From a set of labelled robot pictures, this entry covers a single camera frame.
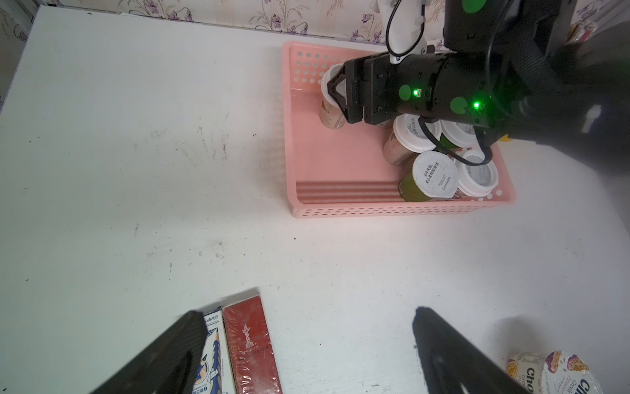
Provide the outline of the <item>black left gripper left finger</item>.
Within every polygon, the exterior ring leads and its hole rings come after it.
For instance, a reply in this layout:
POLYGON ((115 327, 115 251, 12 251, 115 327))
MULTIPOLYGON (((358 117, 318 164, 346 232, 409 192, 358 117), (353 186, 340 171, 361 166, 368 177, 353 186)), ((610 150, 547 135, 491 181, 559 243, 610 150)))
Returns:
POLYGON ((191 310, 95 392, 191 394, 207 336, 203 314, 191 310))

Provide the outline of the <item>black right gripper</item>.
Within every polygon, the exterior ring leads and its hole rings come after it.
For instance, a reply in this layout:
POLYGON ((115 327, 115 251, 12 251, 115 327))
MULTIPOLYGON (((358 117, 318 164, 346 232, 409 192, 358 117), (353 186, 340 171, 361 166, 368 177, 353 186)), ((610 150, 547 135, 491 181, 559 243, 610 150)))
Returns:
POLYGON ((444 105, 436 102, 437 86, 447 54, 409 55, 392 64, 388 54, 350 59, 343 65, 343 75, 336 79, 333 91, 326 92, 326 102, 343 109, 346 121, 377 125, 401 114, 440 119, 444 105))

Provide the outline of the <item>wide Chobani yogurt cup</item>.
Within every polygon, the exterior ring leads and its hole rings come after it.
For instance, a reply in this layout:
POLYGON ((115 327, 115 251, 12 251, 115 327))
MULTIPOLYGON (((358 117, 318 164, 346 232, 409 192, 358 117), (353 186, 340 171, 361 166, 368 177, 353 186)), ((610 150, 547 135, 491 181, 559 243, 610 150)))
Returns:
POLYGON ((594 394, 603 390, 592 371, 576 354, 518 352, 508 359, 505 370, 528 393, 594 394))

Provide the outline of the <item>red pencil box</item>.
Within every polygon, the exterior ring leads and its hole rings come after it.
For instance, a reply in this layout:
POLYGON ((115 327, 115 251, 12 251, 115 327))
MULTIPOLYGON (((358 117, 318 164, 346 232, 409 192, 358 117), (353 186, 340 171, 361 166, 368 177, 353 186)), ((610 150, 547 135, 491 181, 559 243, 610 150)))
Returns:
POLYGON ((229 305, 223 318, 236 392, 282 394, 261 297, 229 305))

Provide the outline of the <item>yogurt bottle row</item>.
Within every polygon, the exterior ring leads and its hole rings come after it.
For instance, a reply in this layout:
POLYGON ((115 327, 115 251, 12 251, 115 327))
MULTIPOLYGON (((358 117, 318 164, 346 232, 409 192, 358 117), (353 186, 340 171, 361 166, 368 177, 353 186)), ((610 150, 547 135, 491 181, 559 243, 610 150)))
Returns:
POLYGON ((436 145, 424 134, 419 117, 404 114, 394 120, 392 132, 382 148, 382 153, 385 161, 399 166, 415 154, 434 149, 436 145))
POLYGON ((471 166, 454 161, 459 174, 457 197, 485 198, 499 184, 497 166, 490 161, 488 164, 471 166))
POLYGON ((472 125, 452 121, 439 121, 441 143, 448 149, 477 148, 477 136, 472 125))
POLYGON ((332 65, 323 75, 320 81, 321 92, 323 99, 320 107, 320 120, 322 124, 330 129, 338 130, 346 124, 346 118, 344 117, 341 109, 336 104, 334 99, 329 95, 327 84, 343 67, 342 63, 332 65))
POLYGON ((459 186, 459 172, 447 155, 429 151, 421 153, 399 184, 400 196, 408 202, 449 200, 459 186))

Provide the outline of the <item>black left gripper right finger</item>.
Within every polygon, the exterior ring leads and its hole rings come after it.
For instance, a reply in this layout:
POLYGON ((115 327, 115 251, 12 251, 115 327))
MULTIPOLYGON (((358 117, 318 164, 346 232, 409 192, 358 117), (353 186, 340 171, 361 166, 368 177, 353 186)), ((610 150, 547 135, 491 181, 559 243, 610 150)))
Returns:
POLYGON ((499 394, 527 391, 433 309, 416 309, 413 334, 428 392, 499 394))

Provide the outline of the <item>yogurt bottle front row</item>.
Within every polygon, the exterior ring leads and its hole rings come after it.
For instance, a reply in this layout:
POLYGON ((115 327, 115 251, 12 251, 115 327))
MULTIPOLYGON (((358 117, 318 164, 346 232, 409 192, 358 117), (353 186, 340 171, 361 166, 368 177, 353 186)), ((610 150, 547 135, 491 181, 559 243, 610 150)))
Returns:
POLYGON ((327 84, 343 67, 342 63, 332 65, 323 75, 320 81, 321 92, 323 99, 320 107, 320 120, 322 124, 330 129, 338 130, 346 124, 346 118, 344 117, 341 109, 336 104, 334 99, 329 95, 327 84))
POLYGON ((436 145, 424 134, 419 117, 404 114, 394 120, 392 132, 382 148, 382 153, 385 161, 399 166, 415 154, 434 149, 436 145))
POLYGON ((408 202, 449 200, 459 186, 459 172, 447 155, 429 151, 421 153, 399 184, 400 196, 408 202))

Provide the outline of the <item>yogurt bottle back row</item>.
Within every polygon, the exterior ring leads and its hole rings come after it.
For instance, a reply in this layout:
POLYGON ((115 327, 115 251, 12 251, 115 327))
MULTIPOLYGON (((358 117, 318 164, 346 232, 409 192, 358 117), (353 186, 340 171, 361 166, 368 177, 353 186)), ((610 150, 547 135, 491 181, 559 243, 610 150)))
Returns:
POLYGON ((454 161, 459 174, 457 197, 485 198, 499 184, 497 166, 490 161, 488 164, 471 166, 454 161))
POLYGON ((477 148, 477 136, 472 125, 452 121, 439 121, 441 143, 448 149, 477 148))

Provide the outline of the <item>pink plastic basket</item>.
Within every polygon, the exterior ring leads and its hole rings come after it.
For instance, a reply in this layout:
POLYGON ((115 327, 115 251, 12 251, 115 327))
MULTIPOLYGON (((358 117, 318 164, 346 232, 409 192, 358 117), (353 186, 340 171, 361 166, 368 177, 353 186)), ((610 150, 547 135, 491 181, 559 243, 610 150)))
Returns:
POLYGON ((333 65, 367 51, 290 41, 282 47, 287 193, 297 218, 468 213, 512 205, 515 187, 500 149, 493 162, 499 184, 489 197, 406 202, 399 183, 410 169, 382 156, 385 130, 365 123, 333 130, 319 113, 320 80, 333 65))

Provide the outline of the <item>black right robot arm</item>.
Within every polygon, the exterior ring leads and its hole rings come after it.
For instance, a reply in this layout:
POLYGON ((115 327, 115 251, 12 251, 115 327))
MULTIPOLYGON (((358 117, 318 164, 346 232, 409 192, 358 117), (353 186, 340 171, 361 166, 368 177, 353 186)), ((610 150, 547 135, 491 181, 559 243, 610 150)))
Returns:
POLYGON ((508 136, 628 174, 627 22, 571 43, 572 1, 449 1, 446 51, 433 53, 421 47, 425 2, 378 7, 387 50, 346 61, 324 85, 348 123, 452 121, 472 127, 484 163, 508 136))

